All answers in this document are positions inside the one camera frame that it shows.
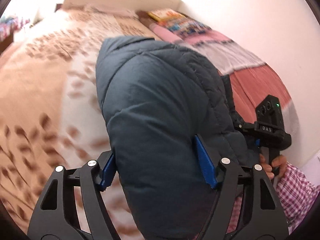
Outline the right forearm in plaid sleeve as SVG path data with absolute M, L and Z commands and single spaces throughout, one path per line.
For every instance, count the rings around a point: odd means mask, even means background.
M 276 192 L 284 209 L 289 233 L 306 217 L 319 194 L 319 186 L 307 180 L 305 174 L 287 161 L 287 169 L 277 182 Z

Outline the person's right hand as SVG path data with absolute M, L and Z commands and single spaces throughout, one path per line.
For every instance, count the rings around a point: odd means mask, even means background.
M 287 158 L 284 155 L 279 155 L 273 159 L 271 165 L 267 163 L 265 157 L 262 154 L 259 154 L 260 157 L 260 165 L 266 172 L 268 178 L 270 180 L 277 178 L 282 178 L 287 169 Z M 273 169 L 277 169 L 279 171 L 278 175 L 275 175 L 272 171 Z

